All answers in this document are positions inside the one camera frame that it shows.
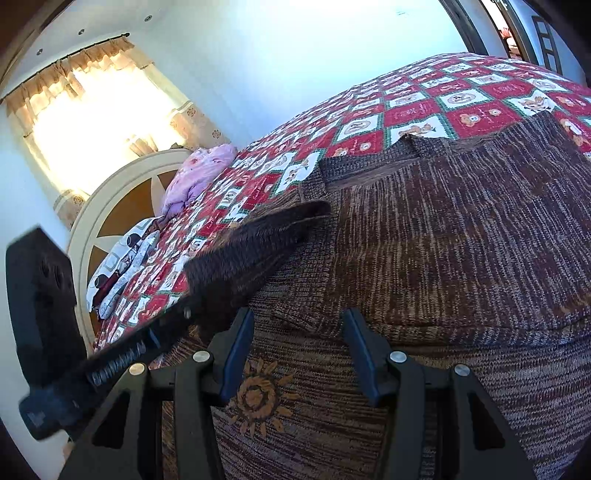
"doorway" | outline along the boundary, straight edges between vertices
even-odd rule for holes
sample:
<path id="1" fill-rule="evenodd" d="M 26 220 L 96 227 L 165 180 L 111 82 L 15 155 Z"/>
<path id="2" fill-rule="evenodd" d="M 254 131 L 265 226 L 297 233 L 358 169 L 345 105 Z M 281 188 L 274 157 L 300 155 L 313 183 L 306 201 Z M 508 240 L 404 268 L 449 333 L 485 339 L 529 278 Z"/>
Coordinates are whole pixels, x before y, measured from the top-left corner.
<path id="1" fill-rule="evenodd" d="M 480 0 L 495 24 L 507 56 L 538 65 L 537 56 L 521 21 L 506 0 Z"/>

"red and white checkered quilt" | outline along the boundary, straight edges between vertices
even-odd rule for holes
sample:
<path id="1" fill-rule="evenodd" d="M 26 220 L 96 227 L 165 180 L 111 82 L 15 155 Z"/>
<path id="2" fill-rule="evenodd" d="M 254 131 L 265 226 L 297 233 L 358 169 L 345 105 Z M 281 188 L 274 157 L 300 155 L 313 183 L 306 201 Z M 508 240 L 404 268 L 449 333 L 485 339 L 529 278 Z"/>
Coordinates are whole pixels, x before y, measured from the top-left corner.
<path id="1" fill-rule="evenodd" d="M 231 222 L 304 180 L 323 157 L 388 148 L 406 133 L 483 135 L 552 111 L 591 158 L 591 90 L 519 60 L 442 54 L 413 63 L 299 114 L 242 150 L 202 196 L 163 230 L 147 266 L 102 324 L 101 348 L 173 304 L 183 264 Z"/>

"white round headboard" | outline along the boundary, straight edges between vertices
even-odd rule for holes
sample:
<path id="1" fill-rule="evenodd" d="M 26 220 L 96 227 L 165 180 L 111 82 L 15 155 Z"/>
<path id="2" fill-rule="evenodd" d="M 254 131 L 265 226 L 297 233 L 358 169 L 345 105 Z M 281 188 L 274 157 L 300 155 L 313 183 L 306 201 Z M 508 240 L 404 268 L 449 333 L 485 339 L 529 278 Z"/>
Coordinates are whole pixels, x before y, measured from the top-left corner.
<path id="1" fill-rule="evenodd" d="M 99 328 L 96 315 L 86 311 L 92 274 L 121 235 L 144 218 L 158 215 L 166 187 L 190 154 L 178 148 L 128 163 L 96 189 L 76 218 L 67 254 L 74 274 L 76 320 L 89 353 Z"/>

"blue gripper pad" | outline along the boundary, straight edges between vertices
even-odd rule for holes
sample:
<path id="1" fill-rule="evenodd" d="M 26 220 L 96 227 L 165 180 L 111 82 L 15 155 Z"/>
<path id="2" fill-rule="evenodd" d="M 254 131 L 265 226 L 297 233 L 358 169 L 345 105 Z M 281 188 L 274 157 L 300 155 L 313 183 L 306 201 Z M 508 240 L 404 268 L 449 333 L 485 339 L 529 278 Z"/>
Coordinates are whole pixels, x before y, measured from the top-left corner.
<path id="1" fill-rule="evenodd" d="M 213 354 L 213 376 L 220 385 L 219 400 L 227 404 L 242 382 L 244 362 L 255 332 L 254 315 L 247 308 L 238 310 L 229 330 L 213 337 L 208 350 Z"/>
<path id="2" fill-rule="evenodd" d="M 398 391 L 398 381 L 388 371 L 387 358 L 392 348 L 384 337 L 368 329 L 358 309 L 344 310 L 340 316 L 359 387 L 372 407 L 381 406 Z"/>

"ceiling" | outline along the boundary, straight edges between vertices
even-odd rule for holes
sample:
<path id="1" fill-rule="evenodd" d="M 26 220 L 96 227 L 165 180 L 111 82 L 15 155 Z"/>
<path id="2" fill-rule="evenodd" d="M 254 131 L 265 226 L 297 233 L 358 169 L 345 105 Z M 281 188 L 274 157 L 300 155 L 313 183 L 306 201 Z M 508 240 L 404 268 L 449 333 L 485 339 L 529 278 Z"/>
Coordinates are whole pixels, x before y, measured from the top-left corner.
<path id="1" fill-rule="evenodd" d="M 122 33 L 149 30 L 171 8 L 174 1 L 75 0 L 25 53 L 2 95 L 38 70 L 80 48 Z M 152 18 L 148 22 L 144 21 L 149 15 Z"/>

